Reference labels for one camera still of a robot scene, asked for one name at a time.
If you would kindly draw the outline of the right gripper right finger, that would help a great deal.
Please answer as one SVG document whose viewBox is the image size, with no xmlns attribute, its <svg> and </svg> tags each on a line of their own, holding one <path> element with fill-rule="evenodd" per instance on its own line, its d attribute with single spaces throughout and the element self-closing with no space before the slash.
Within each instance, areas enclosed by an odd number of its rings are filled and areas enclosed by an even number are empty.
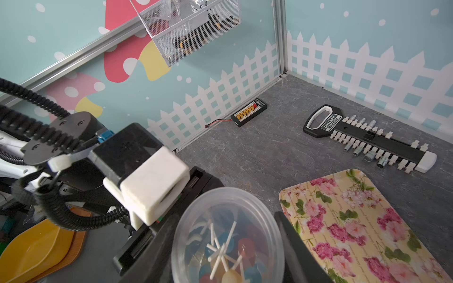
<svg viewBox="0 0 453 283">
<path fill-rule="evenodd" d="M 283 240 L 284 283 L 332 283 L 283 212 L 274 214 Z"/>
</svg>

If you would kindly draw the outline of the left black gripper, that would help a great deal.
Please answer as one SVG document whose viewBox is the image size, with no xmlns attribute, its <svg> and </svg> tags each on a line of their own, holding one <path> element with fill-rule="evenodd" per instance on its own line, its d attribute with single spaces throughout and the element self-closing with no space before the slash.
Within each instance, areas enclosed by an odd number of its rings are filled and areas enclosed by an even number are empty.
<svg viewBox="0 0 453 283">
<path fill-rule="evenodd" d="M 141 254 L 157 236 L 167 219 L 172 215 L 182 216 L 188 206 L 200 195 L 213 189 L 223 187 L 221 180 L 206 172 L 200 167 L 193 167 L 190 170 L 190 180 L 183 191 L 177 197 L 175 203 L 165 212 L 154 224 L 147 226 L 143 224 L 137 231 L 130 225 L 129 238 L 127 243 L 113 257 L 113 265 L 119 275 L 123 276 L 138 260 Z"/>
</svg>

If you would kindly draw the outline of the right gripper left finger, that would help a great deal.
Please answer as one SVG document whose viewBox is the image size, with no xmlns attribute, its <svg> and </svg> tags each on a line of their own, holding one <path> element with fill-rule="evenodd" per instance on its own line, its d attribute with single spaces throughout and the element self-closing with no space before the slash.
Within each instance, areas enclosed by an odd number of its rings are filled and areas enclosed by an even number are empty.
<svg viewBox="0 0 453 283">
<path fill-rule="evenodd" d="M 180 216 L 170 216 L 121 283 L 172 283 L 171 252 Z"/>
</svg>

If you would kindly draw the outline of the clear candy jar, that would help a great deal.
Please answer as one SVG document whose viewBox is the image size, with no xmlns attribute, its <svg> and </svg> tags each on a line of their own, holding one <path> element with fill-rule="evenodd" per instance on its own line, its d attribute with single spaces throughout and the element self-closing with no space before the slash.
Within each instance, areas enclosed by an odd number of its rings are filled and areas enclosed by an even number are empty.
<svg viewBox="0 0 453 283">
<path fill-rule="evenodd" d="M 202 194 L 177 226 L 171 255 L 176 283 L 280 283 L 284 264 L 271 212 L 241 189 Z"/>
</svg>

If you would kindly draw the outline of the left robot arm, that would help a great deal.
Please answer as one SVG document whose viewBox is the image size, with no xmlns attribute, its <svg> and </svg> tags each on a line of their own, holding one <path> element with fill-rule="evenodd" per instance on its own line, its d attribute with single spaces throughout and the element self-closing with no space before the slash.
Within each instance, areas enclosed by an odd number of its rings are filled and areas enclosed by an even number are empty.
<svg viewBox="0 0 453 283">
<path fill-rule="evenodd" d="M 70 113 L 6 79 L 1 91 L 55 116 L 45 124 L 1 106 L 1 129 L 28 138 L 15 163 L 13 196 L 40 207 L 58 227 L 74 232 L 127 220 L 131 240 L 115 258 L 124 283 L 171 283 L 171 248 L 183 212 L 219 179 L 189 168 L 139 123 L 117 133 L 88 112 Z"/>
</svg>

